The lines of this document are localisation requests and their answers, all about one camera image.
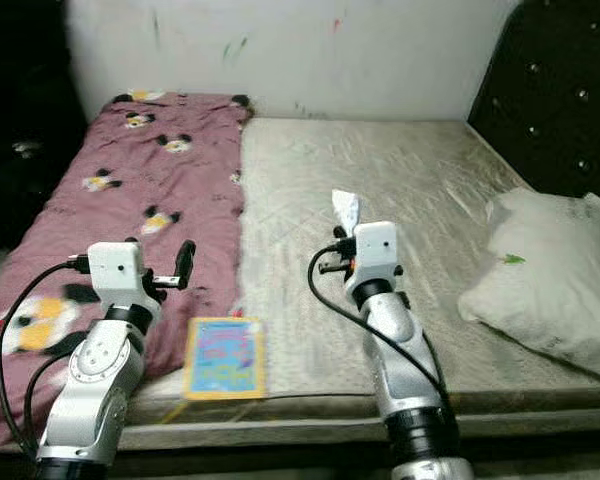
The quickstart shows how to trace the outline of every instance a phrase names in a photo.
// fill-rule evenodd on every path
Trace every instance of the white wall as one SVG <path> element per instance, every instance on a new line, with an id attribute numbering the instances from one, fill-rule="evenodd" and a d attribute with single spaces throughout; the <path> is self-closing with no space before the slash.
<path id="1" fill-rule="evenodd" d="M 247 93 L 267 116 L 466 118 L 518 0 L 71 0 L 89 117 L 128 88 Z"/>

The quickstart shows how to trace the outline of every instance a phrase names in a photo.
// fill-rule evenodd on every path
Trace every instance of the black cable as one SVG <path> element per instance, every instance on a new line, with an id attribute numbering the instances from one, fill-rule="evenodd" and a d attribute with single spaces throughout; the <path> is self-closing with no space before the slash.
<path id="1" fill-rule="evenodd" d="M 325 247 L 325 248 L 323 248 L 321 250 L 318 250 L 316 252 L 316 254 L 313 256 L 313 258 L 311 259 L 311 262 L 309 262 L 309 269 L 307 271 L 307 280 L 309 282 L 309 288 L 311 289 L 311 292 L 326 307 L 330 308 L 334 312 L 339 313 L 340 315 L 342 315 L 343 317 L 347 318 L 348 320 L 351 320 L 353 323 L 355 323 L 359 327 L 365 329 L 367 332 L 375 335 L 380 340 L 382 340 L 384 343 L 386 343 L 388 346 L 390 346 L 393 350 L 395 350 L 398 354 L 400 354 L 402 357 L 404 357 L 405 359 L 407 359 L 414 367 L 416 367 L 418 369 L 418 371 L 420 373 L 422 373 L 422 375 L 424 375 L 424 377 L 429 381 L 429 383 L 431 383 L 431 385 L 433 386 L 433 388 L 435 388 L 436 392 L 438 392 L 438 395 L 440 395 L 441 400 L 445 404 L 445 407 L 449 407 L 449 402 L 448 402 L 449 396 L 448 396 L 446 390 L 444 389 L 443 385 L 440 382 L 438 382 L 435 379 L 435 377 L 433 375 L 431 375 L 429 373 L 429 371 L 425 367 L 423 367 L 422 364 L 420 362 L 418 362 L 413 357 L 413 355 L 411 355 L 409 352 L 407 352 L 406 350 L 404 350 L 403 348 L 401 348 L 400 345 L 398 345 L 396 342 L 394 342 L 393 340 L 391 340 L 389 337 L 387 337 L 380 330 L 375 329 L 374 327 L 372 327 L 371 325 L 369 325 L 368 323 L 366 323 L 361 318 L 356 317 L 352 313 L 347 312 L 345 309 L 343 309 L 339 305 L 336 305 L 335 303 L 331 302 L 330 300 L 328 300 L 327 298 L 325 298 L 318 291 L 318 289 L 315 286 L 315 283 L 313 282 L 313 270 L 315 269 L 316 263 L 318 263 L 318 260 L 320 259 L 320 257 L 322 255 L 324 255 L 325 253 L 328 253 L 328 252 L 337 252 L 337 251 L 338 250 L 337 250 L 337 247 L 335 245 L 331 245 L 329 247 Z M 429 344 L 428 340 L 425 339 L 425 341 L 429 345 L 429 348 L 431 348 L 431 345 Z M 438 369 L 439 366 L 437 364 L 437 361 L 435 360 L 435 354 L 433 354 L 433 351 L 432 351 L 432 355 L 434 357 L 434 363 L 436 363 L 436 369 Z"/>
<path id="2" fill-rule="evenodd" d="M 31 445 L 28 444 L 26 438 L 18 428 L 16 421 L 13 418 L 13 412 L 11 411 L 11 405 L 9 404 L 9 399 L 7 398 L 7 389 L 4 384 L 4 370 L 2 368 L 2 342 L 4 339 L 4 334 L 7 331 L 7 326 L 9 322 L 11 322 L 11 318 L 13 317 L 16 310 L 22 303 L 22 301 L 27 298 L 27 296 L 31 293 L 31 291 L 46 277 L 51 275 L 53 272 L 58 270 L 62 270 L 63 268 L 71 268 L 69 263 L 60 263 L 51 268 L 48 268 L 36 278 L 34 278 L 29 285 L 22 291 L 22 293 L 18 296 L 16 301 L 13 303 L 7 315 L 4 317 L 4 321 L 2 326 L 0 327 L 0 409 L 2 410 L 2 415 L 4 416 L 7 425 L 9 426 L 9 430 L 11 430 L 11 434 L 13 438 L 18 443 L 24 454 L 29 457 L 29 459 L 35 461 L 36 452 L 33 451 Z"/>
<path id="3" fill-rule="evenodd" d="M 36 439 L 36 432 L 33 427 L 31 404 L 33 402 L 33 391 L 36 388 L 36 382 L 47 368 L 56 363 L 58 360 L 62 360 L 69 355 L 71 355 L 70 351 L 48 358 L 42 365 L 40 365 L 40 367 L 38 367 L 36 372 L 31 377 L 31 380 L 29 380 L 29 385 L 27 385 L 27 392 L 24 395 L 24 435 L 25 437 L 29 437 L 29 444 L 34 450 L 38 450 L 38 440 Z"/>

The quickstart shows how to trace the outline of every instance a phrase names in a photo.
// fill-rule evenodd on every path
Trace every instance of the floor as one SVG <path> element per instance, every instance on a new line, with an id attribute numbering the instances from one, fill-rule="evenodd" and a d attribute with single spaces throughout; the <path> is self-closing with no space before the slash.
<path id="1" fill-rule="evenodd" d="M 0 251 L 0 269 L 6 255 L 6 251 Z M 474 469 L 476 478 L 485 480 L 600 480 L 600 452 L 548 459 L 486 462 L 474 465 Z M 330 469 L 295 469 L 160 477 L 160 480 L 380 480 L 388 478 L 390 476 L 387 471 L 343 472 Z"/>

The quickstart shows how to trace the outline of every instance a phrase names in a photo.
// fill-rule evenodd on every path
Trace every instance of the black headboard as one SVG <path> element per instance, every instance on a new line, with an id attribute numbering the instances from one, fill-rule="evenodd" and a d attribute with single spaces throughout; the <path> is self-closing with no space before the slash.
<path id="1" fill-rule="evenodd" d="M 600 1 L 522 2 L 469 123 L 539 191 L 600 196 Z"/>

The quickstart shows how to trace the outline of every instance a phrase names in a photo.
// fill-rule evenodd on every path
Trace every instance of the white paper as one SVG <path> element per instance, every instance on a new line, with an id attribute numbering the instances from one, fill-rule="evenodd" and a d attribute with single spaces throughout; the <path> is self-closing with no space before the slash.
<path id="1" fill-rule="evenodd" d="M 353 229 L 360 221 L 360 200 L 355 193 L 332 190 L 331 202 L 340 225 L 347 232 L 347 236 L 353 235 Z"/>

